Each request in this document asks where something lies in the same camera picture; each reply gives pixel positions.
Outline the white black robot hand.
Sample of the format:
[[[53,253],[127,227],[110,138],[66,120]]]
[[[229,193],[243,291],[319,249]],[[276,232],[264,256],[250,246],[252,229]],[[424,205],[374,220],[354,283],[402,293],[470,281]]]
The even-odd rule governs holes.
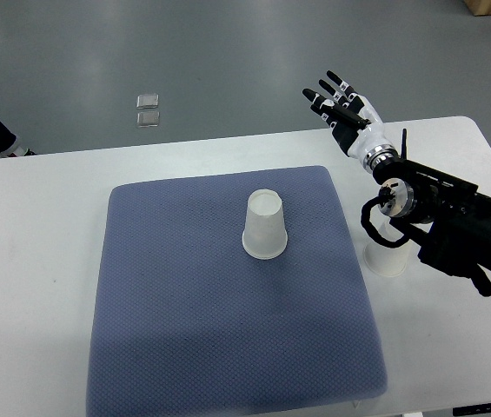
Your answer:
[[[312,89],[304,89],[302,94],[310,109],[329,126],[342,152],[369,173],[379,163],[397,159],[399,154],[385,136],[384,123],[369,100],[333,71],[326,76],[327,80],[319,81],[324,94]]]

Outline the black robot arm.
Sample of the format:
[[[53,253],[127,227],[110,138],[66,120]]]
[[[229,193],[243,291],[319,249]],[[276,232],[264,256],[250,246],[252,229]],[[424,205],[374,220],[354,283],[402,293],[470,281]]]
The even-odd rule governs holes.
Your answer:
[[[446,275],[466,277],[491,295],[491,197],[477,185],[407,158],[405,149],[380,145],[368,155],[380,185],[362,207],[361,225],[385,248],[419,245],[419,260]]]

